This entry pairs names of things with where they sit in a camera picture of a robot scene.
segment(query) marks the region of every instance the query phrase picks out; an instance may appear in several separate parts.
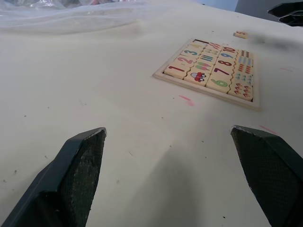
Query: number 8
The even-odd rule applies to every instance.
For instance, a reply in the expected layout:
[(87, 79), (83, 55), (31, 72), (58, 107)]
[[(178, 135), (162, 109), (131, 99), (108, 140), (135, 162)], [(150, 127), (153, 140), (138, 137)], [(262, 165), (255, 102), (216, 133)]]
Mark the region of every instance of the number 8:
[(223, 65), (227, 65), (227, 66), (232, 66), (232, 64), (230, 62), (227, 62), (227, 61), (218, 61), (220, 64), (223, 64)]

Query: table surface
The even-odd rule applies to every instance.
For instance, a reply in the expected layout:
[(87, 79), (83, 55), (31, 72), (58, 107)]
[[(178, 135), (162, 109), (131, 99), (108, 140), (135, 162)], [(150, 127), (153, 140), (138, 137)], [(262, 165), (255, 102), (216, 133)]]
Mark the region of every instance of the table surface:
[[(98, 32), (2, 33), (0, 223), (68, 138), (106, 127), (88, 227), (269, 227), (230, 129), (266, 127), (302, 155), (302, 36), (300, 27), (183, 2)], [(260, 112), (152, 77), (189, 38), (258, 56)]]

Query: puzzle piece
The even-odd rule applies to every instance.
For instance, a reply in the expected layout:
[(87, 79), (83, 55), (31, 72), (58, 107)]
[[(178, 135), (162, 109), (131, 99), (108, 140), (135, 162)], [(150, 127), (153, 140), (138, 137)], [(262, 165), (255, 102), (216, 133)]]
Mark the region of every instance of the puzzle piece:
[(221, 51), (223, 47), (220, 44), (209, 43), (207, 48), (214, 49), (214, 50), (217, 50), (217, 51)]
[(243, 31), (236, 31), (233, 36), (238, 37), (238, 38), (242, 38), (242, 39), (247, 39), (248, 38), (248, 33), (247, 32), (243, 32)]
[(210, 77), (209, 73), (205, 73), (199, 69), (192, 68), (187, 73), (187, 76), (184, 78), (184, 80), (194, 84), (205, 86), (209, 77)]
[(222, 48), (222, 51), (238, 55), (238, 51), (239, 51), (239, 50), (234, 49), (234, 48), (231, 48), (231, 47), (229, 47), (229, 46), (224, 46), (224, 47)]
[(179, 55), (175, 60), (174, 63), (185, 65), (189, 67), (193, 67), (194, 63), (197, 61), (195, 58), (187, 57), (184, 55)]
[(235, 82), (233, 81), (230, 85), (230, 91), (228, 92), (229, 95), (235, 96), (238, 98), (245, 99), (247, 101), (251, 101), (253, 98), (253, 89), (252, 86), (249, 86), (242, 82)]
[(239, 55), (236, 59), (236, 64), (243, 64), (243, 65), (248, 65), (253, 67), (254, 66), (254, 61), (252, 58), (247, 58)]
[(232, 82), (235, 82), (235, 83), (244, 82), (247, 85), (253, 86), (254, 85), (254, 77), (252, 75), (246, 76), (246, 75), (241, 74), (241, 73), (234, 73), (233, 78), (232, 78)]
[(168, 65), (168, 67), (164, 70), (164, 73), (170, 76), (173, 76), (178, 79), (183, 79), (187, 72), (190, 71), (189, 66), (177, 64), (175, 62), (172, 62)]
[(227, 79), (225, 76), (221, 76), (218, 74), (211, 74), (208, 82), (206, 83), (206, 87), (220, 91), (222, 93), (227, 93), (230, 90), (229, 85), (232, 82), (230, 79)]
[(210, 64), (215, 64), (217, 57), (215, 55), (211, 55), (211, 54), (204, 54), (202, 52), (202, 54), (199, 57), (199, 60), (203, 60), (206, 63), (210, 63)]
[(200, 51), (202, 51), (203, 49), (205, 49), (205, 47), (207, 47), (207, 44), (204, 44), (204, 43), (199, 44), (199, 43), (192, 42), (189, 44), (189, 46), (198, 48)]
[(197, 62), (194, 64), (194, 68), (202, 70), (207, 73), (211, 73), (211, 71), (214, 68), (214, 65), (210, 64), (210, 63), (206, 63), (203, 60), (198, 59)]
[(248, 52), (248, 51), (245, 51), (245, 50), (239, 50), (239, 56), (247, 57), (247, 58), (251, 58), (251, 59), (254, 58), (254, 55), (253, 55), (252, 52)]
[(205, 49), (203, 49), (202, 53), (211, 54), (211, 55), (214, 55), (214, 56), (218, 57), (219, 54), (220, 54), (220, 51), (206, 47)]
[(254, 68), (249, 65), (244, 65), (244, 64), (236, 64), (234, 71), (236, 73), (241, 73), (245, 76), (253, 76), (253, 74), (254, 74)]
[(181, 55), (191, 57), (191, 58), (198, 58), (201, 54), (200, 50), (195, 47), (186, 47), (182, 52)]
[(215, 65), (211, 75), (223, 76), (224, 78), (231, 80), (233, 73), (232, 69)]
[(229, 61), (232, 61), (234, 63), (236, 62), (236, 58), (237, 58), (236, 54), (231, 54), (228, 52), (220, 52), (218, 56), (218, 59), (222, 59), (223, 61), (228, 59)]

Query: number 3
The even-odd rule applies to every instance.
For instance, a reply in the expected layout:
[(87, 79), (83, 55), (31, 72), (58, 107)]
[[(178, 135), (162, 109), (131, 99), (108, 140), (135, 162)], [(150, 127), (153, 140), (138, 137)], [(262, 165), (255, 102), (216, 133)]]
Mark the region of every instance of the number 3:
[(194, 51), (184, 51), (184, 53), (191, 53), (192, 55), (198, 55), (198, 53)]

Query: pink mark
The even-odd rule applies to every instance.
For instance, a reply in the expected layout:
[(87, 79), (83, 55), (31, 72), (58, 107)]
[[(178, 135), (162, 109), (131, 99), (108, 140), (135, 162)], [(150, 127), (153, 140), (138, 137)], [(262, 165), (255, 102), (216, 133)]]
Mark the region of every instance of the pink mark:
[(187, 104), (188, 104), (189, 106), (195, 106), (194, 102), (191, 101), (190, 98), (187, 98), (187, 97), (185, 97), (185, 96), (179, 96), (179, 97), (185, 99), (185, 100), (187, 101)]
[(293, 72), (292, 70), (288, 70), (288, 69), (284, 69), (284, 68), (280, 68), (281, 70), (286, 70), (286, 71), (290, 71)]
[(269, 132), (272, 133), (272, 134), (278, 135), (278, 133), (276, 133), (276, 132), (270, 130), (269, 128), (267, 128), (267, 127), (265, 127), (265, 126), (263, 126), (263, 125), (259, 125), (259, 126), (260, 126), (261, 128), (263, 128), (263, 129), (269, 131)]

